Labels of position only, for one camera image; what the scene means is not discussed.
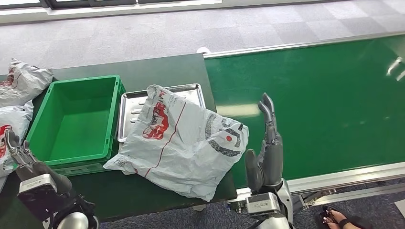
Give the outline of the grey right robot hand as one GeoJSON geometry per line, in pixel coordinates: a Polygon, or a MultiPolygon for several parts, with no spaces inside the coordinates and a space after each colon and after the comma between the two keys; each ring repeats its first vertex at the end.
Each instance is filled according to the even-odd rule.
{"type": "Polygon", "coordinates": [[[262,94],[258,108],[264,115],[265,125],[261,151],[259,155],[253,149],[245,152],[246,180],[252,191],[278,186],[283,172],[282,137],[277,129],[274,103],[267,93],[262,94]]]}

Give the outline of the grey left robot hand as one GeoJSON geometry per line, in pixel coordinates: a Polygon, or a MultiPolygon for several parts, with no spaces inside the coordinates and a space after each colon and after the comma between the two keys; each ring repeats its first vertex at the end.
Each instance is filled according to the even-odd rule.
{"type": "Polygon", "coordinates": [[[29,143],[24,141],[20,144],[19,137],[11,129],[5,131],[4,139],[10,156],[17,165],[15,172],[21,180],[20,193],[43,185],[51,185],[58,195],[72,190],[71,181],[38,160],[29,149],[29,143]]]}

